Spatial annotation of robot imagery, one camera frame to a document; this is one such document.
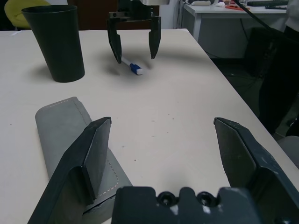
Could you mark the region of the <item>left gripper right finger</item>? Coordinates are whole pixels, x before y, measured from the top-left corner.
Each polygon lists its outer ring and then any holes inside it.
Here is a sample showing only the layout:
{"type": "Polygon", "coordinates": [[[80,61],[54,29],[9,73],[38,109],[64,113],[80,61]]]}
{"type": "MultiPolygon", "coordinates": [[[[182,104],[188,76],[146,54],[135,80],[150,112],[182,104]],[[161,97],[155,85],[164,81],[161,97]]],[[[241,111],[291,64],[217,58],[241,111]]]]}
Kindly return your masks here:
{"type": "Polygon", "coordinates": [[[250,192],[264,223],[297,224],[299,192],[274,157],[239,123],[215,118],[214,125],[230,186],[250,192]]]}

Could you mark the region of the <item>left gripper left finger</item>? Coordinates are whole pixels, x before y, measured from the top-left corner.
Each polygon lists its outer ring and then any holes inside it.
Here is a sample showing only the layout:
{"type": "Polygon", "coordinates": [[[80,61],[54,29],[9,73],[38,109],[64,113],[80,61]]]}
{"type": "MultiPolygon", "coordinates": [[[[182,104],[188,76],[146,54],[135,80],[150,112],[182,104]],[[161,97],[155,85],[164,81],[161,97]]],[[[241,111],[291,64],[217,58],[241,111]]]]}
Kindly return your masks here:
{"type": "Polygon", "coordinates": [[[91,122],[60,159],[29,223],[79,224],[105,169],[111,117],[91,122]]]}

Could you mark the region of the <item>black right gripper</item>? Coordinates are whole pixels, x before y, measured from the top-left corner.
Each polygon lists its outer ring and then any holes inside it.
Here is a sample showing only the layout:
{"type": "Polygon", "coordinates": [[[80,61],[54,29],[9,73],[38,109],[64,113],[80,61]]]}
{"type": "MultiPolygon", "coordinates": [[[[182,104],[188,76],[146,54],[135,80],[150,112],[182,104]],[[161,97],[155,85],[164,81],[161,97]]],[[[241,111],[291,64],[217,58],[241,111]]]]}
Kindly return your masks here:
{"type": "Polygon", "coordinates": [[[116,23],[127,21],[150,21],[149,49],[151,59],[154,59],[161,40],[161,17],[154,16],[153,6],[147,5],[145,0],[118,0],[117,10],[109,13],[107,21],[109,44],[118,64],[121,64],[122,48],[116,23]]]}

